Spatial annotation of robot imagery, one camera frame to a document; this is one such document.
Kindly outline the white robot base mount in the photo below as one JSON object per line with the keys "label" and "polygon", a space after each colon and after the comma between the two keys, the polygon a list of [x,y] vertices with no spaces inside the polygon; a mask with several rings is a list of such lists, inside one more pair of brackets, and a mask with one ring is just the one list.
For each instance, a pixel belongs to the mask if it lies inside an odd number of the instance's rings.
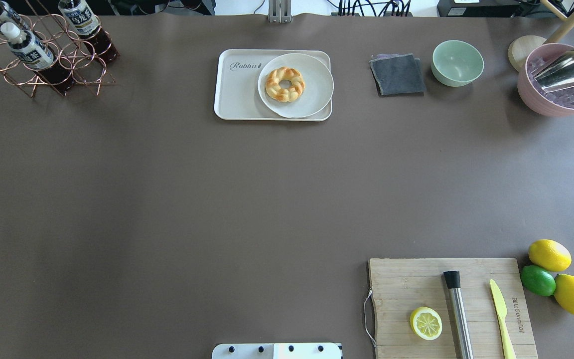
{"label": "white robot base mount", "polygon": [[342,359],[342,345],[329,342],[220,344],[212,359]]}

